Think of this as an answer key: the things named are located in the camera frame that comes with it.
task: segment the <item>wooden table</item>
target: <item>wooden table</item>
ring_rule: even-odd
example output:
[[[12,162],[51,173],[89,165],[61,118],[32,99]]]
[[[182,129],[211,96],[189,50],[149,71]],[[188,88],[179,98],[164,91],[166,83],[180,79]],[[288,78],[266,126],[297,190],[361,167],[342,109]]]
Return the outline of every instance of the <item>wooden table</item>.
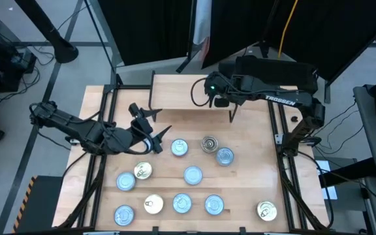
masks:
[[[95,113],[99,109],[101,97],[102,86],[88,86],[80,117],[86,118]],[[148,99],[149,90],[119,90],[114,121],[119,127],[129,127],[132,120],[127,110],[129,105],[135,102],[139,107],[147,109]],[[289,121],[290,117],[301,118],[300,112],[289,107],[285,107],[285,112],[289,130],[293,130],[297,123]],[[158,115],[155,123],[151,118],[149,121],[154,133],[172,125],[163,138],[164,151],[158,155],[134,156],[123,153],[108,156],[97,230],[151,231],[152,227],[158,226],[159,231],[238,232],[239,227],[245,227],[248,232],[288,231],[266,101],[247,101],[239,108],[233,123],[229,123],[226,110],[213,110],[206,115],[203,110],[167,110]],[[202,151],[200,141],[208,135],[215,136],[220,146],[232,149],[235,158],[230,166],[219,166],[214,155]],[[185,139],[189,145],[188,154],[182,158],[170,152],[170,145],[176,138]],[[144,145],[139,144],[133,149],[142,151]],[[310,147],[302,146],[300,151],[312,155]],[[81,147],[72,147],[68,164],[81,154]],[[130,192],[120,191],[116,187],[118,174],[132,172],[140,161],[151,163],[151,178],[138,180]],[[316,167],[302,156],[297,156],[295,161],[302,198],[321,223],[327,225],[328,216]],[[53,226],[63,222],[81,199],[88,162],[89,156],[73,166],[65,176]],[[183,171],[191,165],[199,166],[203,172],[202,181],[195,186],[187,185],[183,179]],[[145,198],[152,193],[164,199],[164,208],[157,215],[148,214],[143,206]],[[172,200],[178,193],[187,193],[193,200],[193,207],[187,214],[178,214],[172,207]],[[225,210],[221,215],[208,215],[204,209],[205,198],[211,194],[220,195],[225,202]],[[256,205],[262,200],[269,200],[276,205],[275,220],[265,222],[256,215]],[[295,227],[299,228],[295,201],[291,199],[291,202]],[[113,214],[123,204],[131,206],[135,212],[134,221],[127,227],[120,227],[114,222]],[[89,224],[91,209],[92,202],[87,206],[86,225]]]

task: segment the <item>can lid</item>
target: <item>can lid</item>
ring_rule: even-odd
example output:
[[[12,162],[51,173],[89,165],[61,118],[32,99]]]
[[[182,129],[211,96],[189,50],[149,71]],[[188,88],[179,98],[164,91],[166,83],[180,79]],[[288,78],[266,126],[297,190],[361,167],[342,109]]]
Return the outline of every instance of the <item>can lid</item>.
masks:
[[[206,211],[210,215],[219,215],[225,208],[225,203],[218,195],[210,195],[206,199]]]
[[[190,185],[199,184],[202,180],[202,171],[197,166],[190,166],[185,169],[185,172],[183,173],[183,178],[185,182],[187,182]]]
[[[143,163],[138,163],[135,168],[134,168],[134,175],[136,178],[145,180],[149,178],[149,176],[152,173],[152,167],[150,163],[143,162]]]
[[[114,220],[119,226],[130,225],[134,219],[134,212],[130,206],[122,205],[116,209]]]
[[[272,221],[277,216],[277,208],[272,202],[259,202],[257,206],[257,214],[265,221]]]
[[[122,191],[130,191],[135,183],[136,179],[130,172],[123,172],[117,177],[117,187]]]
[[[229,148],[221,148],[217,152],[216,159],[220,166],[228,166],[234,160],[233,151]]]
[[[144,201],[144,209],[150,214],[159,213],[163,208],[163,199],[161,196],[152,194]]]
[[[180,193],[174,197],[174,209],[178,213],[187,213],[192,206],[191,198],[185,194]]]
[[[216,138],[212,136],[206,136],[201,141],[202,150],[206,153],[212,153],[217,150],[219,143]]]
[[[188,144],[182,139],[177,139],[172,142],[170,149],[175,156],[181,157],[188,152]]]

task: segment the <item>wire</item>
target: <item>wire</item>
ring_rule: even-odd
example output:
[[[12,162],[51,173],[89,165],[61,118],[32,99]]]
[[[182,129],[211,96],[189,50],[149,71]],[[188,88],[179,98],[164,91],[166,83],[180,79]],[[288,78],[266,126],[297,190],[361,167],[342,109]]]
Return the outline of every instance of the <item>wire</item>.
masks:
[[[84,152],[81,156],[79,156],[79,158],[77,158],[75,161],[73,161],[73,163],[71,163],[67,168],[66,170],[64,171],[63,175],[62,175],[62,179],[65,178],[66,176],[66,173],[69,171],[69,169],[75,164],[77,163],[80,159],[82,159],[82,157],[84,157],[88,152]]]
[[[279,45],[279,51],[278,51],[278,58],[281,57],[281,52],[282,52],[282,45],[284,43],[284,37],[285,37],[285,32],[287,31],[288,24],[290,24],[291,16],[294,13],[295,6],[297,5],[298,0],[295,0],[294,5],[292,6],[290,16],[288,17],[288,20],[285,24],[284,31],[282,32],[282,37],[281,37],[281,44]]]
[[[326,179],[324,178],[324,176],[322,174],[322,168],[320,167],[319,163],[316,160],[314,160],[314,158],[310,157],[310,155],[308,155],[306,153],[303,153],[301,151],[298,151],[298,153],[307,157],[308,159],[312,160],[316,164],[317,169],[320,171],[323,184],[326,185]],[[329,190],[327,190],[327,189],[326,189],[326,195],[327,195],[327,202],[328,202],[329,208],[330,208],[330,223],[329,223],[329,225],[327,225],[327,228],[330,228],[333,225],[334,212],[333,212],[333,206],[332,206],[332,199],[330,199],[330,193],[329,193]]]
[[[49,141],[52,142],[53,144],[55,144],[55,145],[57,145],[57,146],[60,146],[60,147],[62,147],[62,148],[64,148],[64,149],[66,149],[66,150],[69,150],[69,151],[71,150],[70,148],[64,146],[63,144],[59,144],[59,143],[57,143],[56,141],[52,140],[51,138],[49,138],[49,137],[43,135],[42,133],[40,133],[40,131],[39,131],[39,127],[37,127],[36,125],[35,125],[34,127],[36,128],[37,134],[38,134],[39,136],[41,136],[41,137],[43,137],[43,138],[49,140]]]
[[[331,124],[331,122],[333,120],[335,120],[336,118],[340,117],[341,115],[343,115],[345,112],[347,112],[349,109],[351,109],[354,105],[356,104],[356,101],[353,102],[352,105],[350,105],[345,111],[343,111],[342,113],[340,113],[339,115],[337,115],[336,117],[333,117],[326,125],[324,125],[322,128],[319,129],[319,131],[317,131],[313,136],[315,136],[316,134],[319,134],[324,128],[326,128],[329,124]]]
[[[207,102],[205,102],[204,104],[197,104],[195,101],[194,101],[194,87],[197,83],[205,80],[207,78],[201,78],[201,79],[198,79],[197,81],[194,82],[193,86],[191,87],[191,101],[194,103],[195,106],[197,107],[203,107],[204,105],[208,104],[210,99],[207,100]]]
[[[24,77],[22,77],[22,81],[23,81],[25,87],[21,91],[10,93],[10,94],[4,96],[3,98],[0,98],[0,103],[5,101],[5,100],[11,99],[16,95],[24,94],[30,87],[36,85],[37,82],[39,82],[39,80],[40,80],[40,71],[36,67],[35,67],[34,71],[37,72],[37,75],[35,76],[34,80],[31,83],[26,83],[25,80],[24,80]]]
[[[341,165],[339,165],[339,164],[333,162],[332,160],[327,159],[327,157],[325,157],[325,156],[323,155],[323,153],[320,152],[319,147],[316,146],[315,148],[316,148],[316,150],[321,154],[321,156],[324,158],[324,160],[328,161],[329,163],[333,163],[334,165],[336,165],[336,166],[338,166],[338,167],[340,167],[340,168],[343,167],[343,166],[341,166]]]
[[[333,128],[332,131],[330,131],[330,133],[327,135],[327,143],[329,144],[328,147],[322,145],[321,143],[320,143],[320,146],[332,150],[332,144],[330,143],[330,135],[331,135],[331,134],[332,134],[332,133],[333,133],[333,132],[334,132],[334,131],[340,126],[340,125],[342,125],[342,123],[343,123],[347,118],[349,118],[352,114],[354,114],[354,113],[356,113],[356,112],[359,112],[359,110],[355,110],[355,111],[351,112],[348,116],[346,116],[345,118],[343,118],[342,121],[341,121],[339,124],[337,124],[337,125]]]
[[[342,147],[343,145],[346,143],[346,141],[350,140],[351,138],[353,138],[354,136],[356,136],[362,129],[364,128],[364,126],[361,126],[359,131],[357,131],[356,133],[354,133],[351,137],[347,138],[345,141],[342,142],[342,144],[340,145],[339,149],[337,149],[336,151],[333,151],[331,153],[327,153],[325,151],[323,151],[323,149],[320,149],[320,151],[322,151],[324,154],[334,154],[334,153],[337,153]]]

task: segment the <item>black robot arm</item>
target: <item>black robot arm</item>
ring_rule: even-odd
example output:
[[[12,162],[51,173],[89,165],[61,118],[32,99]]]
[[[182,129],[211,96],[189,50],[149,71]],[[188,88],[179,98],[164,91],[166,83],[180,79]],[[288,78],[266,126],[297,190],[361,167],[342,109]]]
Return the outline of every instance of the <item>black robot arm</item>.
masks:
[[[213,101],[216,107],[227,107],[230,102],[242,105],[245,101],[265,99],[299,109],[303,119],[291,133],[283,135],[283,152],[289,156],[297,156],[298,144],[324,125],[325,108],[310,93],[265,84],[253,76],[227,78],[220,72],[212,72],[205,79],[204,92],[209,97],[210,107]]]
[[[116,127],[115,123],[92,120],[91,118],[94,118],[99,112],[88,119],[82,120],[58,110],[56,103],[49,101],[32,104],[30,106],[30,119],[31,123],[38,128],[54,127],[71,138],[78,140],[84,151],[90,154],[129,153],[141,155],[151,151],[155,153],[162,152],[162,137],[170,126],[155,137],[151,137],[150,134],[153,129],[146,119],[160,111],[139,109],[135,103],[132,103],[129,107],[129,112],[134,119],[131,121],[129,128],[122,129]],[[136,152],[130,149],[131,146],[141,141],[146,143],[146,151]]]

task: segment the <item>tin can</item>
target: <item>tin can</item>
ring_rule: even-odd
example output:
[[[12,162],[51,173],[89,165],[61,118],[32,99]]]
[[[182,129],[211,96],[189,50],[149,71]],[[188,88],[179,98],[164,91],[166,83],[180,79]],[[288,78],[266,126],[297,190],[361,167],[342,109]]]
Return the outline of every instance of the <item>tin can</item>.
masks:
[[[263,201],[256,207],[256,213],[261,219],[272,221],[277,217],[277,208],[272,202]]]
[[[159,213],[163,208],[163,199],[161,196],[152,194],[149,195],[146,200],[144,201],[144,209],[149,214],[157,214]]]
[[[130,225],[134,219],[134,212],[130,206],[122,205],[114,213],[114,221],[119,226]]]
[[[217,159],[217,162],[220,164],[220,166],[228,166],[232,164],[234,160],[234,153],[229,148],[221,148],[217,152],[217,156],[215,156]]]
[[[201,147],[206,153],[212,153],[219,147],[219,142],[212,136],[206,136],[201,141]]]
[[[177,139],[172,142],[170,149],[175,156],[182,157],[188,152],[188,144],[182,139]]]
[[[174,209],[178,213],[187,213],[192,206],[191,198],[185,193],[180,193],[174,197]]]
[[[225,203],[218,195],[210,195],[205,202],[206,211],[210,215],[219,215],[225,208]]]
[[[117,188],[122,191],[130,191],[136,184],[134,175],[130,172],[123,172],[117,177]]]
[[[202,171],[197,166],[190,166],[185,169],[183,178],[189,185],[197,185],[202,180]]]
[[[152,171],[150,163],[138,163],[134,168],[134,175],[140,180],[145,180],[151,176]]]

